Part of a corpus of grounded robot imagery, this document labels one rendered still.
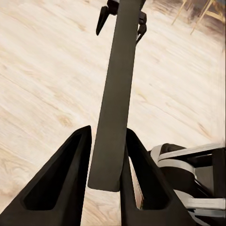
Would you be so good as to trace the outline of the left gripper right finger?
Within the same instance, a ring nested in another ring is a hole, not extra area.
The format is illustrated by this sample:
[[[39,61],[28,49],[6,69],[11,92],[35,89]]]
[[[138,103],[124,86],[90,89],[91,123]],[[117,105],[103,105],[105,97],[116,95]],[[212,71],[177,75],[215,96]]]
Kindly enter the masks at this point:
[[[136,206],[129,157],[147,210]],[[121,226],[198,226],[136,133],[128,128],[120,188]]]

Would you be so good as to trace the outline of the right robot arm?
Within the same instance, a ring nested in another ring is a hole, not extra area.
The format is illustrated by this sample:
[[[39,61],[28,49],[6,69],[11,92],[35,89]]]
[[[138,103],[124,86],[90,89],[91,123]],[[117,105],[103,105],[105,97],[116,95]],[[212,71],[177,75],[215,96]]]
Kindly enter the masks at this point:
[[[117,10],[119,7],[120,0],[107,0],[107,6],[101,8],[99,19],[96,26],[96,34],[100,33],[100,30],[105,22],[105,18],[110,13],[112,15],[117,14]],[[145,5],[146,0],[141,0],[141,8],[140,8],[140,15],[139,15],[139,23],[138,23],[138,31],[137,31],[137,41],[141,40],[142,35],[146,33],[147,27],[147,17],[144,14],[142,7]],[[218,3],[226,7],[226,0],[217,0]]]

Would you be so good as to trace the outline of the poster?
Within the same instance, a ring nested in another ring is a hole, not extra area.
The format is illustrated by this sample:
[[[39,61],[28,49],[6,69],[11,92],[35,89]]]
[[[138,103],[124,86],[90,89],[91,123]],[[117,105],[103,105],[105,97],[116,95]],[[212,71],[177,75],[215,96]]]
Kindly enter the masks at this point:
[[[87,187],[120,192],[141,0],[120,0]]]

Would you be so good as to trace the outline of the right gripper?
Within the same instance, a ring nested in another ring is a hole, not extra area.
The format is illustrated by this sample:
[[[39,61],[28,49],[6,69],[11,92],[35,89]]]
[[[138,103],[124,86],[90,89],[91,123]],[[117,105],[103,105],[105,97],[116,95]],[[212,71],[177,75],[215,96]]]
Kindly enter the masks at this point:
[[[141,0],[141,8],[140,8],[140,15],[139,15],[139,23],[138,23],[138,31],[137,31],[137,41],[141,40],[142,35],[146,33],[147,27],[147,17],[144,14],[142,7],[145,5],[146,0]],[[105,22],[105,18],[110,13],[112,15],[117,14],[117,10],[119,7],[119,4],[116,1],[113,0],[107,0],[107,6],[104,8],[101,8],[99,19],[96,26],[96,34],[98,35],[100,33],[100,30]]]

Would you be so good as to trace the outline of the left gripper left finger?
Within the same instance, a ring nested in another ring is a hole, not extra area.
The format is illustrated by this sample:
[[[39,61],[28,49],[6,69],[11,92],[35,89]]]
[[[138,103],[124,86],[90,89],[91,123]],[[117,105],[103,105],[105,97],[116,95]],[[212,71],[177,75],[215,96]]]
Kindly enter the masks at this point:
[[[74,131],[0,214],[0,226],[80,226],[91,127]]]

